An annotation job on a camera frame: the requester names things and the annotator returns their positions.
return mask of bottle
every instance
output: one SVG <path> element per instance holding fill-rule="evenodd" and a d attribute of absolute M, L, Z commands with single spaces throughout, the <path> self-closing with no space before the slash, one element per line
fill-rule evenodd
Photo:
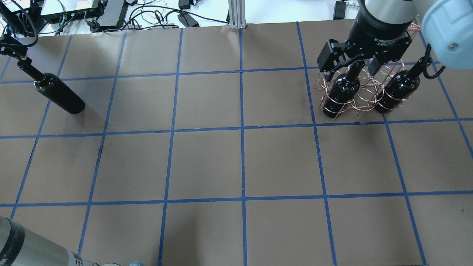
<path fill-rule="evenodd" d="M 337 77 L 324 103 L 324 114 L 335 118 L 348 107 L 359 90 L 358 75 L 365 66 L 365 61 L 354 62 L 347 73 Z"/>
<path fill-rule="evenodd" d="M 423 69 L 422 59 L 419 59 L 410 70 L 397 72 L 385 86 L 384 92 L 376 95 L 375 110 L 386 114 L 401 105 L 419 87 L 419 75 Z"/>
<path fill-rule="evenodd" d="M 41 73 L 28 63 L 18 61 L 17 66 L 35 80 L 36 90 L 70 114 L 78 114 L 85 108 L 84 101 L 60 78 L 51 73 Z"/>

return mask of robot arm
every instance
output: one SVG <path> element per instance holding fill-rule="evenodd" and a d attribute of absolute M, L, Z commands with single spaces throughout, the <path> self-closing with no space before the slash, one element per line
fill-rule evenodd
<path fill-rule="evenodd" d="M 440 62 L 457 69 L 473 68 L 473 0 L 359 0 L 360 11 L 348 39 L 330 39 L 318 66 L 330 81 L 337 70 L 373 58 L 375 75 L 381 66 L 398 61 L 412 42 L 407 28 L 418 14 L 423 33 Z"/>

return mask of black bottle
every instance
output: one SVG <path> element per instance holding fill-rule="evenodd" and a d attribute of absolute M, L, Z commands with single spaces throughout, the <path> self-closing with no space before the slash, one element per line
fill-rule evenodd
<path fill-rule="evenodd" d="M 358 75 L 364 66 L 364 60 L 356 61 L 347 73 L 337 77 L 324 103 L 324 114 L 326 116 L 335 118 L 348 107 L 347 103 L 353 100 L 359 90 Z"/>
<path fill-rule="evenodd" d="M 386 114 L 398 107 L 419 87 L 419 75 L 422 72 L 422 59 L 419 59 L 410 70 L 396 73 L 385 86 L 384 93 L 380 91 L 376 95 L 378 101 L 375 104 L 375 110 Z"/>
<path fill-rule="evenodd" d="M 84 101 L 60 78 L 51 73 L 41 73 L 31 64 L 18 61 L 17 66 L 35 80 L 36 90 L 70 114 L 78 114 L 85 108 Z"/>

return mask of metal frame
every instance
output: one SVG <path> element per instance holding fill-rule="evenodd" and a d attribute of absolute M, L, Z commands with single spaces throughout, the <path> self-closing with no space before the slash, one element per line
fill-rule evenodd
<path fill-rule="evenodd" d="M 245 0 L 228 0 L 228 14 L 230 17 L 230 28 L 246 28 Z"/>

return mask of blue grid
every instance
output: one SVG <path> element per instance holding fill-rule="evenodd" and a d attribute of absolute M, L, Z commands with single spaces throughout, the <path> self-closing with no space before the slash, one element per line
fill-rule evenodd
<path fill-rule="evenodd" d="M 165 228 L 166 228 L 166 210 L 167 210 L 167 204 L 178 204 L 178 203 L 197 203 L 197 202 L 242 202 L 242 217 L 243 217 L 243 257 L 244 257 L 244 265 L 247 266 L 247 244 L 246 244 L 246 202 L 247 201 L 261 201 L 261 200 L 297 200 L 297 199 L 323 199 L 324 200 L 324 205 L 325 205 L 325 212 L 326 212 L 326 218 L 327 218 L 327 227 L 328 227 L 328 234 L 329 234 L 329 239 L 330 239 L 330 247 L 332 251 L 332 259 L 333 259 L 333 264 L 337 265 L 337 260 L 336 260 L 336 253 L 335 253 L 335 243 L 333 240 L 333 233 L 332 233 L 332 225 L 331 225 L 331 219 L 330 219 L 330 209 L 329 209 L 329 203 L 328 199 L 335 199 L 335 198 L 369 198 L 369 197 L 399 197 L 399 196 L 404 196 L 407 204 L 407 208 L 409 211 L 409 215 L 411 218 L 412 222 L 412 227 L 414 230 L 415 238 L 417 240 L 420 256 L 422 259 L 422 263 L 424 265 L 427 265 L 427 261 L 425 259 L 425 255 L 422 250 L 422 244 L 421 244 L 421 239 L 419 237 L 419 234 L 417 232 L 417 226 L 415 223 L 414 215 L 412 212 L 412 208 L 410 205 L 409 197 L 410 196 L 420 196 L 420 195 L 462 195 L 462 194 L 473 194 L 473 190 L 460 190 L 460 191 L 428 191 L 428 192 L 408 192 L 403 180 L 403 175 L 402 175 L 402 170 L 399 164 L 399 160 L 396 154 L 395 146 L 394 146 L 394 141 L 389 129 L 390 124 L 405 124 L 405 123 L 436 123 L 436 122 L 458 122 L 460 126 L 460 130 L 462 132 L 462 135 L 464 137 L 465 143 L 470 151 L 471 156 L 473 157 L 473 149 L 472 146 L 468 140 L 468 137 L 466 136 L 466 133 L 463 129 L 462 126 L 462 121 L 473 121 L 473 118 L 459 118 L 456 110 L 453 106 L 452 101 L 450 100 L 450 97 L 448 96 L 447 90 L 445 89 L 445 86 L 443 84 L 443 81 L 441 78 L 438 79 L 445 96 L 448 100 L 448 103 L 452 109 L 452 112 L 455 116 L 454 119 L 426 119 L 426 120 L 399 120 L 399 121 L 389 121 L 385 116 L 383 116 L 383 121 L 376 121 L 376 122 L 369 122 L 366 124 L 384 124 L 386 127 L 386 131 L 389 137 L 389 141 L 391 144 L 391 148 L 393 151 L 393 156 L 394 160 L 398 169 L 398 174 L 399 174 L 399 179 L 403 188 L 402 193 L 372 193 L 372 194 L 342 194 L 342 195 L 329 195 L 326 191 L 325 187 L 325 181 L 324 181 L 324 171 L 323 171 L 323 165 L 322 165 L 322 158 L 321 158 L 321 152 L 320 152 L 320 146 L 319 146 L 319 140 L 318 140 L 318 134 L 317 134 L 317 128 L 322 127 L 322 126 L 344 126 L 344 125 L 361 125 L 360 122 L 352 122 L 352 123 L 320 123 L 318 124 L 315 120 L 315 115 L 314 115 L 314 107 L 312 103 L 312 95 L 310 92 L 310 84 L 309 84 L 309 76 L 308 76 L 308 70 L 309 69 L 317 69 L 315 66 L 307 66 L 307 61 L 306 61 L 306 55 L 305 55 L 305 50 L 304 50 L 304 45 L 303 45 L 303 38 L 300 30 L 299 23 L 296 22 L 297 26 L 297 31 L 298 31 L 298 37 L 299 37 L 299 42 L 300 42 L 300 47 L 301 47 L 301 52 L 302 52 L 302 57 L 303 57 L 303 67 L 294 67 L 294 68 L 269 68 L 269 69 L 249 69 L 249 70 L 244 70 L 243 69 L 243 43 L 242 43 L 242 30 L 239 30 L 239 49 L 240 49 L 240 69 L 239 70 L 232 70 L 232 71 L 204 71 L 204 72 L 186 72 L 186 73 L 180 73 L 180 60 L 181 60 L 181 50 L 182 50 L 182 39 L 183 39 L 183 29 L 181 29 L 180 33 L 180 40 L 179 40 L 179 53 L 178 53 L 178 62 L 177 62 L 177 69 L 176 73 L 164 73 L 164 74 L 151 74 L 151 75 L 129 75 L 129 76 L 119 76 L 119 69 L 120 69 L 120 64 L 123 56 L 123 51 L 124 51 L 124 46 L 125 46 L 125 41 L 126 41 L 126 33 L 123 36 L 123 42 L 122 42 L 122 48 L 120 51 L 120 57 L 119 57 L 119 62 L 118 66 L 116 69 L 115 76 L 111 77 L 97 77 L 97 78 L 76 78 L 76 79 L 63 79 L 64 81 L 73 81 L 73 80 L 102 80 L 102 79 L 114 79 L 114 84 L 112 88 L 112 93 L 110 96 L 110 102 L 108 106 L 108 111 L 105 119 L 105 125 L 104 125 L 104 130 L 102 133 L 92 133 L 92 134 L 50 134 L 50 135 L 45 135 L 41 134 L 49 107 L 51 105 L 51 101 L 48 101 L 44 115 L 41 121 L 41 125 L 38 129 L 38 133 L 36 135 L 22 135 L 22 136 L 0 136 L 0 139 L 30 139 L 34 138 L 35 139 L 35 144 L 33 146 L 33 149 L 31 151 L 31 156 L 28 160 L 28 164 L 26 166 L 26 170 L 21 182 L 20 189 L 18 191 L 18 195 L 16 198 L 16 201 L 14 204 L 0 204 L 0 207 L 13 207 L 12 213 L 11 213 L 11 219 L 13 219 L 15 215 L 15 211 L 18 207 L 40 207 L 40 206 L 87 206 L 87 211 L 86 211 L 86 216 L 84 219 L 84 224 L 83 224 L 83 229 L 82 229 L 82 234 L 80 238 L 80 243 L 79 243 L 79 249 L 78 253 L 81 252 L 82 246 L 83 246 L 83 241 L 85 237 L 85 232 L 87 229 L 87 222 L 88 222 L 88 216 L 90 213 L 90 207 L 95 206 L 95 205 L 126 205 L 126 204 L 163 204 L 163 215 L 162 215 L 162 222 L 161 222 L 161 236 L 160 236 L 160 245 L 159 245 L 159 251 L 158 251 L 158 265 L 162 265 L 162 256 L 163 256 L 163 245 L 164 245 L 164 235 L 165 235 Z M 62 67 L 64 65 L 71 41 L 72 41 L 72 35 L 69 38 L 67 48 L 65 50 L 64 56 L 62 58 L 62 62 L 58 71 L 58 76 L 60 75 L 62 71 Z M 426 46 L 426 42 L 422 36 L 422 33 L 420 33 L 420 37 Z M 0 80 L 3 78 L 6 69 L 8 67 L 8 64 L 10 62 L 10 58 L 7 59 L 6 65 L 3 69 L 3 72 L 1 73 Z M 415 64 L 414 62 L 406 62 L 406 65 L 412 65 Z M 435 64 L 433 65 L 435 71 L 437 71 L 437 68 Z M 257 71 L 287 71 L 287 70 L 304 70 L 305 72 L 305 78 L 306 78 L 306 85 L 307 85 L 307 93 L 308 93 L 308 98 L 309 98 L 309 105 L 310 105 L 310 112 L 311 112 L 311 117 L 312 117 L 312 124 L 287 124 L 287 125 L 265 125 L 265 126 L 245 126 L 244 125 L 244 106 L 243 106 L 243 92 L 244 92 L 244 85 L 243 85 L 243 73 L 245 72 L 257 72 Z M 175 129 L 175 114 L 176 114 L 176 105 L 177 105 L 177 91 L 178 91 L 178 84 L 179 84 L 179 76 L 181 75 L 202 75 L 202 74 L 218 74 L 218 73 L 240 73 L 240 112 L 241 112 L 241 126 L 240 127 L 218 127 L 218 128 L 200 128 L 200 129 Z M 123 78 L 140 78 L 140 77 L 156 77 L 156 76 L 176 76 L 176 81 L 175 81 L 175 96 L 174 96 L 174 109 L 173 109 L 173 119 L 172 119 L 172 127 L 170 130 L 159 130 L 159 131 L 128 131 L 128 132 L 107 132 L 107 125 L 108 125 L 108 119 L 113 103 L 113 98 L 114 98 L 114 92 L 115 92 L 115 86 L 117 83 L 118 79 L 123 79 Z M 0 82 L 0 84 L 18 84 L 18 83 L 32 83 L 32 81 L 12 81 L 12 82 Z M 248 129 L 262 129 L 262 128 L 295 128 L 295 127 L 313 127 L 314 129 L 314 137 L 315 137 L 315 145 L 317 149 L 317 159 L 318 159 L 318 164 L 319 164 L 319 169 L 320 169 L 320 176 L 321 176 L 321 184 L 322 184 L 322 190 L 323 194 L 322 195 L 295 195 L 295 196 L 257 196 L 257 197 L 246 197 L 245 195 L 245 130 Z M 221 130 L 240 130 L 241 131 L 241 160 L 242 160 L 242 196 L 241 197 L 230 197 L 230 198 L 197 198 L 197 199 L 175 199 L 175 200 L 170 200 L 168 199 L 168 189 L 169 189 L 169 179 L 170 179 L 170 171 L 171 171 L 171 160 L 172 160 L 172 150 L 173 150 L 173 140 L 174 140 L 174 133 L 176 132 L 198 132 L 198 131 L 221 131 Z M 171 133 L 170 137 L 170 146 L 169 146 L 169 155 L 168 155 L 168 165 L 167 165 L 167 173 L 166 173 L 166 188 L 165 188 L 165 198 L 163 200 L 144 200 L 144 201 L 116 201 L 116 202 L 93 202 L 93 194 L 94 194 L 94 187 L 95 187 L 95 182 L 97 178 L 97 173 L 98 173 L 98 168 L 99 168 L 99 163 L 100 163 L 100 158 L 102 155 L 102 148 L 105 143 L 105 138 L 107 135 L 119 135 L 119 134 L 148 134 L 148 133 Z M 32 158 L 34 156 L 36 146 L 38 143 L 38 140 L 40 138 L 64 138 L 64 137 L 92 137 L 92 136 L 102 136 L 102 141 L 100 144 L 100 148 L 98 151 L 97 155 L 97 161 L 96 161 L 96 167 L 94 171 L 94 176 L 93 176 L 93 182 L 92 186 L 90 189 L 90 195 L 89 195 L 89 200 L 87 202 L 60 202 L 60 203 L 19 203 L 21 193 L 24 187 L 24 184 L 26 182 L 26 178 L 28 175 L 28 171 L 31 165 Z"/>

